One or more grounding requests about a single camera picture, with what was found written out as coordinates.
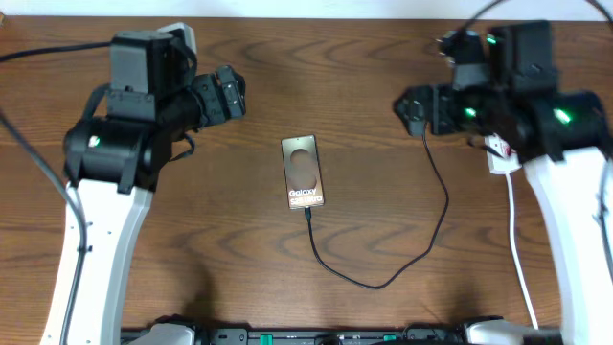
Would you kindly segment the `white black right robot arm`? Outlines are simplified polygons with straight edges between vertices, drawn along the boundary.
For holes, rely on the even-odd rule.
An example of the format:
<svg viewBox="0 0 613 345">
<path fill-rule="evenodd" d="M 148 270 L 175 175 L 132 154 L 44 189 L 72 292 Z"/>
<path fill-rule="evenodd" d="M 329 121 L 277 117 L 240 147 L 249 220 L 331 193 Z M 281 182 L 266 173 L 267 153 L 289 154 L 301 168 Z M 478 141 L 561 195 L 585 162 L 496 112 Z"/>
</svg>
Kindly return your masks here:
<svg viewBox="0 0 613 345">
<path fill-rule="evenodd" d="M 504 319 L 463 327 L 471 344 L 612 340 L 612 134 L 599 97 L 563 93 L 547 21 L 447 34 L 448 84 L 415 86 L 394 104 L 409 134 L 497 135 L 517 154 L 545 221 L 561 297 L 557 329 Z"/>
</svg>

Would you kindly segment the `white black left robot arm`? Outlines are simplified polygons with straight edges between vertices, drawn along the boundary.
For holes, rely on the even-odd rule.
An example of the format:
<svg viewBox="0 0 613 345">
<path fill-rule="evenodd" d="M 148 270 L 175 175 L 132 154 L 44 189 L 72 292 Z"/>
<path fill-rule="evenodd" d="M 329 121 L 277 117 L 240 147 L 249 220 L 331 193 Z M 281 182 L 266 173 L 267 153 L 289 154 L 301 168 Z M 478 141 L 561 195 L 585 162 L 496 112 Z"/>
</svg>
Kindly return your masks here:
<svg viewBox="0 0 613 345">
<path fill-rule="evenodd" d="M 111 80 L 63 141 L 64 241 L 45 344 L 117 344 L 135 243 L 172 146 L 243 117 L 245 81 L 228 65 L 197 71 L 193 29 L 121 31 Z"/>
</svg>

